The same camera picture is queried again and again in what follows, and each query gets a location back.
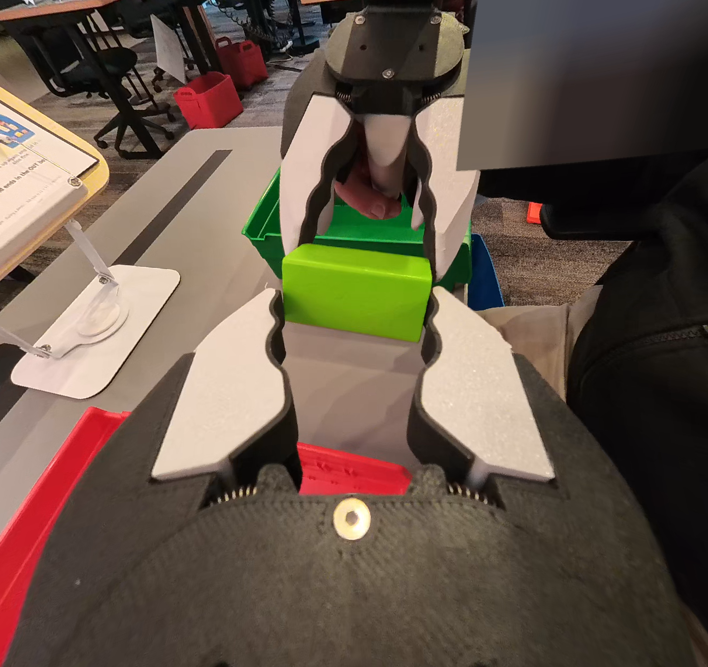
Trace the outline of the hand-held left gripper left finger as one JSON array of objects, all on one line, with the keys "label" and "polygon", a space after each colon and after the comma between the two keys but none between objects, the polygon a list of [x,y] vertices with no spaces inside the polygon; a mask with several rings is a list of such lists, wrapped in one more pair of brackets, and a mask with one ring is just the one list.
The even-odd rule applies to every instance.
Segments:
[{"label": "hand-held left gripper left finger", "polygon": [[197,346],[152,469],[152,479],[220,477],[254,485],[261,468],[285,467],[302,485],[288,373],[282,294],[265,289]]}]

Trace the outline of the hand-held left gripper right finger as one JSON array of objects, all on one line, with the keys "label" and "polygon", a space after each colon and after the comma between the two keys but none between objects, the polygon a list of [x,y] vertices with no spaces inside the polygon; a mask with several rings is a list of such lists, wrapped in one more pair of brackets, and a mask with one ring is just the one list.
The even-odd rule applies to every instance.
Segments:
[{"label": "hand-held left gripper right finger", "polygon": [[492,476],[546,484],[555,472],[510,345],[443,287],[430,292],[409,448],[449,483],[479,491]]}]

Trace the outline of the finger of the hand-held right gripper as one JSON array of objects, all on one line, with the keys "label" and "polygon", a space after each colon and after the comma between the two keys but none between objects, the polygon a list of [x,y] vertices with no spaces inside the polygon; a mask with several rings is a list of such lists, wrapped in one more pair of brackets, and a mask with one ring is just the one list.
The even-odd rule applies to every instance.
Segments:
[{"label": "finger of the hand-held right gripper", "polygon": [[417,186],[411,227],[424,226],[423,252],[440,282],[469,228],[479,170],[457,170],[464,97],[440,97],[412,120],[409,163]]},{"label": "finger of the hand-held right gripper", "polygon": [[280,167],[280,233],[285,255],[329,229],[333,184],[355,156],[355,120],[335,97],[312,96]]}]

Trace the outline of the green plastic bin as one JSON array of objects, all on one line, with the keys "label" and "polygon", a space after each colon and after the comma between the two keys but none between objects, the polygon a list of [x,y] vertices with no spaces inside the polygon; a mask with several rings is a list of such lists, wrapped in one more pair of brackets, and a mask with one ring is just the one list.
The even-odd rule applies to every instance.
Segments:
[{"label": "green plastic bin", "polygon": [[[280,172],[276,171],[247,219],[242,233],[273,274],[281,279],[284,249],[280,232]],[[315,243],[323,246],[356,248],[408,256],[424,256],[424,228],[411,228],[412,208],[404,204],[392,220],[376,222],[365,218],[340,200],[335,201],[332,223]],[[472,233],[466,230],[462,245],[440,285],[452,291],[472,279]]]}]

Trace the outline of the lime green block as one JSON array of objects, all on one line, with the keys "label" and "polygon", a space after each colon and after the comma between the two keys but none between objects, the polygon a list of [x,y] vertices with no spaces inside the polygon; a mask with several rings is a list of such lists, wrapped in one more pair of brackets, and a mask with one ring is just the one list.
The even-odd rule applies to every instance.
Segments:
[{"label": "lime green block", "polygon": [[304,244],[282,260],[286,320],[418,343],[432,272],[426,258]]}]

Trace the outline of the person's right hand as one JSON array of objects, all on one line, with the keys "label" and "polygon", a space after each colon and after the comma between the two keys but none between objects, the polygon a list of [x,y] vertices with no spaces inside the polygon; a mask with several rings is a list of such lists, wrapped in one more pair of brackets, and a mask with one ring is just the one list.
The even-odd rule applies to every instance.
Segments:
[{"label": "person's right hand", "polygon": [[346,180],[335,180],[333,188],[343,202],[369,220],[392,220],[401,214],[398,199],[387,197],[372,186],[365,155],[359,155]]}]

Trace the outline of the person's khaki trouser leg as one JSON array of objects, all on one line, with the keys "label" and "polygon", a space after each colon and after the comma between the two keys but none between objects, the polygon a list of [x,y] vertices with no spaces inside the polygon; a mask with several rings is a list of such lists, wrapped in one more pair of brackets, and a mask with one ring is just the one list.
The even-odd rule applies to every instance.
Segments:
[{"label": "person's khaki trouser leg", "polygon": [[595,311],[600,284],[559,306],[498,307],[479,311],[511,348],[523,355],[562,398],[577,339]]}]

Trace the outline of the blue plastic box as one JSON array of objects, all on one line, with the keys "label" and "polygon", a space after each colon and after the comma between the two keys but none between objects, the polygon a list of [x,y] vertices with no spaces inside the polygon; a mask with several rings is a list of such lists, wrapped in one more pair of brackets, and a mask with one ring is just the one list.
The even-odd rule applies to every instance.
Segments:
[{"label": "blue plastic box", "polygon": [[505,307],[499,279],[489,249],[481,235],[471,235],[472,276],[467,286],[467,305],[474,311]]}]

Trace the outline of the large red basket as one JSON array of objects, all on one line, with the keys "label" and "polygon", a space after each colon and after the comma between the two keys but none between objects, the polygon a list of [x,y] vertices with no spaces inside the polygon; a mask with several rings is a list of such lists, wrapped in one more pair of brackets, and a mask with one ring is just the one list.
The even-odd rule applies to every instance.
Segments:
[{"label": "large red basket", "polygon": [[192,131],[223,128],[244,111],[232,77],[220,72],[191,80],[173,97]]}]

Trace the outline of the clear sign stand white base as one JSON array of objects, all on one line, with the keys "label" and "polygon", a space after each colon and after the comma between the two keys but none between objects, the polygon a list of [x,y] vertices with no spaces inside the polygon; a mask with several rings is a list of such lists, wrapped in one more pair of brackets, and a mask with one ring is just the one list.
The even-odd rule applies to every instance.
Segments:
[{"label": "clear sign stand white base", "polygon": [[11,383],[83,400],[106,388],[178,287],[175,270],[108,265],[81,225],[65,229],[95,277],[33,344],[1,329],[1,339],[22,350]]}]

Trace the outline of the small red basket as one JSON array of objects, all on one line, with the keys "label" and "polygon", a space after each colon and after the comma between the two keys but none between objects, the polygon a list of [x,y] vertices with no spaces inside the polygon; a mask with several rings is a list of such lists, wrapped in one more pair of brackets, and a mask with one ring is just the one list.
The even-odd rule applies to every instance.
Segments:
[{"label": "small red basket", "polygon": [[226,36],[219,37],[215,50],[222,72],[231,76],[238,91],[250,90],[269,78],[261,49],[251,40],[233,42]]}]

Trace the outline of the person's black jacket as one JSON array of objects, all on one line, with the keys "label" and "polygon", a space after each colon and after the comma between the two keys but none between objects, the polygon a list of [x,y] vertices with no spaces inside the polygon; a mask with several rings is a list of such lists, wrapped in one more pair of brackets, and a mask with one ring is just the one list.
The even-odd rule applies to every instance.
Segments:
[{"label": "person's black jacket", "polygon": [[681,599],[707,627],[706,161],[598,284],[567,403],[632,489]]}]

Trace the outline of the white paper sheet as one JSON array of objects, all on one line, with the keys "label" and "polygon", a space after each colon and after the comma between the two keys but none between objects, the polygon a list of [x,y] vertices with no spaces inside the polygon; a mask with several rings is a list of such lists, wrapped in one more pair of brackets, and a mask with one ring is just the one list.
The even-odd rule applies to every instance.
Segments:
[{"label": "white paper sheet", "polygon": [[185,85],[188,81],[178,34],[156,15],[150,17],[155,38],[157,66],[181,85]]}]

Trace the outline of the red plastic tray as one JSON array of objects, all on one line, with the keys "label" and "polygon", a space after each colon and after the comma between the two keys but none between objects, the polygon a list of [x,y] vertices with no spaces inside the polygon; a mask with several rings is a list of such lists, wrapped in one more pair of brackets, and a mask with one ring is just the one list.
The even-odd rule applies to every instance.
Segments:
[{"label": "red plastic tray", "polygon": [[[90,407],[79,419],[1,535],[2,575],[17,574],[39,551],[77,481],[128,416]],[[303,442],[297,450],[301,494],[402,494],[412,480],[399,464]]]}]

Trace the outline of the black office chair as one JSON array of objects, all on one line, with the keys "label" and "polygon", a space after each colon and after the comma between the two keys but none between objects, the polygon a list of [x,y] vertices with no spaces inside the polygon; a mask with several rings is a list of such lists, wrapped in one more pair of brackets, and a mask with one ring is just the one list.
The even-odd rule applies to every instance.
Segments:
[{"label": "black office chair", "polygon": [[162,150],[147,134],[156,131],[167,140],[174,140],[174,133],[153,117],[165,117],[174,122],[169,107],[159,105],[146,90],[149,106],[137,110],[130,102],[130,93],[124,86],[127,80],[133,86],[132,77],[146,89],[137,73],[137,54],[123,46],[94,49],[77,27],[36,28],[16,39],[30,59],[41,81],[49,92],[60,98],[79,95],[99,96],[110,100],[116,114],[93,135],[99,149],[107,149],[106,137],[114,132],[113,147],[121,158],[128,160],[157,160]]}]

